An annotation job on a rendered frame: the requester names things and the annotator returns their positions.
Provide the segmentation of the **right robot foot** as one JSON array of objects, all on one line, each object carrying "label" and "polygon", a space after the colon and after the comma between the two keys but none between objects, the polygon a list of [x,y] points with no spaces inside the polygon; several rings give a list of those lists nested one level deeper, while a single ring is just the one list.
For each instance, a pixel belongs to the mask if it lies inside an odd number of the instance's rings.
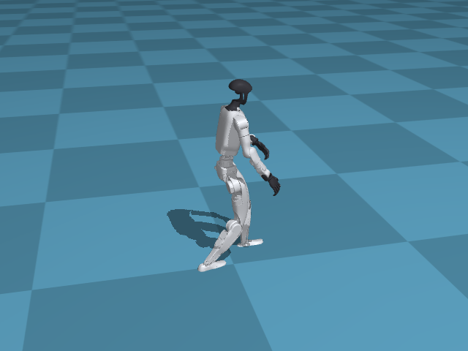
[{"label": "right robot foot", "polygon": [[205,263],[201,263],[199,266],[198,266],[198,271],[200,272],[203,272],[203,271],[208,271],[208,270],[211,270],[211,269],[215,269],[215,268],[220,268],[224,265],[226,265],[226,262],[224,260],[216,260],[212,263],[209,264],[210,266],[206,266],[205,264],[207,263],[207,261]]}]

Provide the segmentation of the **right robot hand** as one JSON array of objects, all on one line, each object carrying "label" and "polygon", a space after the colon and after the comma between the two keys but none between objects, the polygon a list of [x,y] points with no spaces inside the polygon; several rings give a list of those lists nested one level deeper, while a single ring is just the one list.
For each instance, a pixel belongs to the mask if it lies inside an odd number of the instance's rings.
[{"label": "right robot hand", "polygon": [[276,196],[276,194],[278,194],[279,190],[280,190],[280,183],[278,182],[278,178],[277,177],[274,177],[271,173],[269,175],[269,177],[267,177],[266,175],[261,175],[261,177],[265,180],[265,181],[268,181],[268,183],[270,184],[271,188],[274,190],[274,195],[273,196]]}]

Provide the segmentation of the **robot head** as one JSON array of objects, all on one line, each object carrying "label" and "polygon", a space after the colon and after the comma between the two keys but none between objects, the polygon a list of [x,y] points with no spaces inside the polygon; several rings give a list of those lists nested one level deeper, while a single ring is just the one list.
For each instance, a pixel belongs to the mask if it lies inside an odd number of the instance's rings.
[{"label": "robot head", "polygon": [[[235,91],[236,94],[240,94],[239,99],[233,99],[232,102],[225,108],[228,111],[237,111],[237,107],[240,107],[240,104],[245,105],[247,101],[248,93],[252,90],[252,86],[242,79],[236,79],[230,82],[229,89]],[[244,93],[244,99],[243,99]],[[240,111],[240,110],[239,110]]]}]

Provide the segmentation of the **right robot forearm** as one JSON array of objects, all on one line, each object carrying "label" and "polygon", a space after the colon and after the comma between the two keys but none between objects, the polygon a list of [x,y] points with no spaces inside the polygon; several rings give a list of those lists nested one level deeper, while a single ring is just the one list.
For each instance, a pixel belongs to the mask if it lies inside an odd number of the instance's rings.
[{"label": "right robot forearm", "polygon": [[256,149],[250,148],[249,154],[251,157],[251,159],[249,160],[249,163],[254,166],[255,170],[260,174],[260,177],[261,175],[266,175],[267,177],[269,177],[270,171],[266,168],[266,166],[260,160]]}]

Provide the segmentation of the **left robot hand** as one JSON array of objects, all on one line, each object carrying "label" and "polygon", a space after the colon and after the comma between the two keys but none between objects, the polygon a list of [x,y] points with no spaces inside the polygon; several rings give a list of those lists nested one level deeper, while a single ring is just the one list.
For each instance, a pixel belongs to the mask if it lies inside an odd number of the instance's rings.
[{"label": "left robot hand", "polygon": [[265,154],[265,160],[269,157],[269,150],[265,147],[263,143],[258,141],[258,138],[256,138],[253,135],[250,135],[251,141],[253,142],[252,145],[256,145],[264,154]]}]

